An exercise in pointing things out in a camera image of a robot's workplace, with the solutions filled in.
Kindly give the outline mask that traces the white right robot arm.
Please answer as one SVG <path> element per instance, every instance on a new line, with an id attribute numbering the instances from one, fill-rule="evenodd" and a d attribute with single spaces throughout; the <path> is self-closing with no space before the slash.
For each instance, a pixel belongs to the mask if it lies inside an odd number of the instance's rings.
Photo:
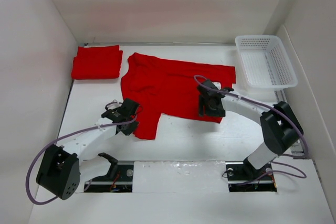
<path id="1" fill-rule="evenodd" d="M 280 101 L 270 106 L 250 99 L 235 92 L 233 88 L 217 88 L 213 82 L 196 80 L 199 91 L 199 116 L 223 118 L 226 112 L 234 112 L 260 125 L 263 142 L 243 161 L 243 169 L 249 176 L 254 176 L 269 162 L 283 155 L 296 141 L 301 140 L 304 153 L 308 146 L 303 136 L 303 129 L 290 105 Z"/>

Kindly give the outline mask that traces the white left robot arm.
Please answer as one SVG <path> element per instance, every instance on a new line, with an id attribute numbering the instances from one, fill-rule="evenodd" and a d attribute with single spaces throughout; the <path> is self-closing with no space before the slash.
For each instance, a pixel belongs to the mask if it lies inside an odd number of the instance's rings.
<path id="1" fill-rule="evenodd" d="M 118 161 L 99 150 L 102 143 L 118 133 L 131 135 L 138 127 L 141 106 L 131 100 L 116 100 L 105 106 L 105 111 L 94 126 L 69 133 L 47 144 L 38 154 L 42 158 L 36 183 L 54 195 L 66 200 L 80 185 L 80 166 L 97 156 L 106 159 L 110 167 L 103 178 L 117 180 Z"/>

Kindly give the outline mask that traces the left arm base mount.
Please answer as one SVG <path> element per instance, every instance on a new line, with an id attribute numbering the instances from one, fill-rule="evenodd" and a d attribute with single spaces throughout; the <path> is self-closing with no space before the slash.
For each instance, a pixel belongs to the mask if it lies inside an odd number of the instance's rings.
<path id="1" fill-rule="evenodd" d="M 107 153 L 99 153 L 110 166 L 107 172 L 84 183 L 84 193 L 131 193 L 133 191 L 134 161 L 118 161 Z"/>

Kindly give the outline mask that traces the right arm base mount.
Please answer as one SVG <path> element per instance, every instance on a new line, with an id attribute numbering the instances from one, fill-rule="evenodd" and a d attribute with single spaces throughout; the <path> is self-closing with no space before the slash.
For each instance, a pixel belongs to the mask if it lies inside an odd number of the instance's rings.
<path id="1" fill-rule="evenodd" d="M 227 179 L 230 193 L 277 192 L 270 163 L 258 170 L 239 161 L 226 162 L 225 166 L 222 177 Z"/>

